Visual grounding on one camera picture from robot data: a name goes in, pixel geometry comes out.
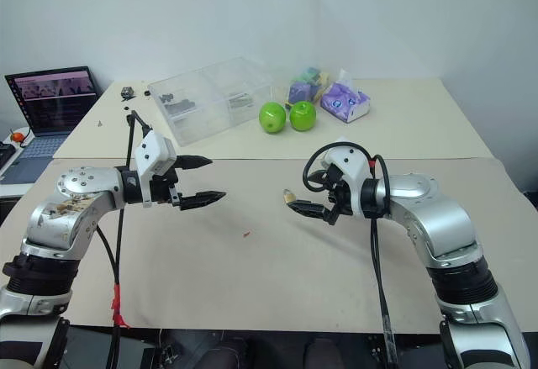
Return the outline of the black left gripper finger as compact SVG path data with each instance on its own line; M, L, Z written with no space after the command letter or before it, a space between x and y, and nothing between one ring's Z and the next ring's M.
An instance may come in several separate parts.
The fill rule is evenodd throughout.
M205 156L182 155L176 158L174 168L176 170L192 170L209 165L211 163L212 160Z
M208 206L211 203L219 201L226 195L226 192L219 191L205 191L197 192L196 194L188 197L180 197L179 208L182 211L202 208Z

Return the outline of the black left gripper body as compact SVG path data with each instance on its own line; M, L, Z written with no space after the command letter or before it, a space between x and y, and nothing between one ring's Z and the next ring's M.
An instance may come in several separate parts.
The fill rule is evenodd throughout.
M181 194L176 185L178 176L174 167L169 168L162 175L153 175L150 180L151 201L154 203L169 203L173 207L181 206Z

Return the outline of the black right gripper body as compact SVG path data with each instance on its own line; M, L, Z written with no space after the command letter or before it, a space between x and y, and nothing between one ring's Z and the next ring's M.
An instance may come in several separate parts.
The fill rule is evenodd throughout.
M338 218L341 214L351 216L350 188L343 180L343 172L337 166L329 166L325 184L329 190L328 199L334 204L333 208L330 210L330 217Z

